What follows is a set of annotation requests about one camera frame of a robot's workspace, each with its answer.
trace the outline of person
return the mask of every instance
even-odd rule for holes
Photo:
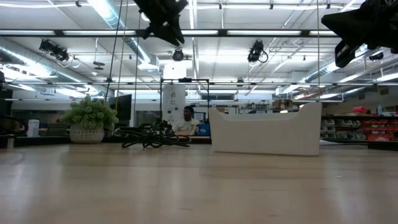
[[[184,107],[184,119],[177,121],[172,130],[176,135],[194,135],[199,121],[193,119],[193,107]]]

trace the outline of ceiling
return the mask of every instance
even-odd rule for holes
[[[101,16],[86,1],[80,1],[83,7],[52,7],[44,9],[32,9],[31,6],[62,6],[74,4],[75,1],[68,0],[19,0],[19,1],[0,1],[0,4],[17,4],[21,7],[1,7],[0,15],[2,21],[0,29],[109,29],[109,26]],[[197,16],[190,19],[190,10],[184,9],[181,12],[180,26],[182,29],[326,29],[320,23],[320,19],[325,14],[338,12],[346,6],[350,0],[331,0],[332,8],[326,9],[327,1],[319,1],[319,15],[316,9],[305,9],[307,6],[316,6],[314,0],[275,0],[274,9],[264,9],[263,0],[197,0]],[[218,4],[230,6],[220,10]],[[354,1],[351,7],[358,8],[363,0]],[[300,5],[300,10],[292,10],[291,7]],[[214,9],[204,9],[206,6],[216,6]],[[129,29],[145,29],[148,22],[140,20],[137,6],[128,6],[126,26]],[[126,6],[122,7],[121,17],[126,16]],[[37,53],[42,52],[38,49],[41,38],[38,37],[8,37],[9,40]],[[123,82],[131,82],[135,79],[137,72],[140,81],[150,82],[153,79],[159,80],[158,73],[149,73],[136,70],[136,58],[128,46],[123,46],[123,41],[117,39],[114,50],[114,38],[100,38],[98,40],[98,55],[96,61],[104,62],[104,70],[94,76],[93,61],[95,60],[95,39],[92,38],[50,38],[51,41],[68,49],[69,54],[79,59],[81,65],[78,68],[69,67],[94,81],[104,81],[109,74],[117,80],[121,74]],[[252,68],[248,65],[247,56],[249,48],[255,40],[262,40],[265,46],[271,44],[266,49],[269,54],[269,61],[261,66]],[[209,78],[215,82],[236,81],[244,78],[247,82],[296,82],[308,75],[311,70],[329,62],[334,58],[334,50],[340,38],[255,38],[255,37],[196,37],[192,40],[185,38],[182,45],[183,52],[193,55],[193,44],[198,46],[198,78]],[[148,38],[139,40],[139,45],[149,54],[156,54],[161,59],[161,64],[169,63],[170,51],[175,47],[163,40]],[[116,60],[111,71],[112,51],[116,52]],[[387,55],[385,58],[393,59],[395,55]],[[376,66],[380,62],[368,62],[366,66]],[[193,77],[192,61],[185,62],[188,66],[188,76]],[[346,76],[364,70],[364,60],[355,60],[344,69],[336,70],[335,73],[342,73]],[[259,86],[260,89],[275,89],[276,86]]]

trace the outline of white container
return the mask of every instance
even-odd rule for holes
[[[26,135],[28,136],[28,137],[38,137],[39,136],[39,123],[40,123],[40,121],[39,120],[35,120],[35,119],[32,119],[32,120],[29,120],[29,122],[28,122],[28,130],[27,130],[27,133],[26,133]]]

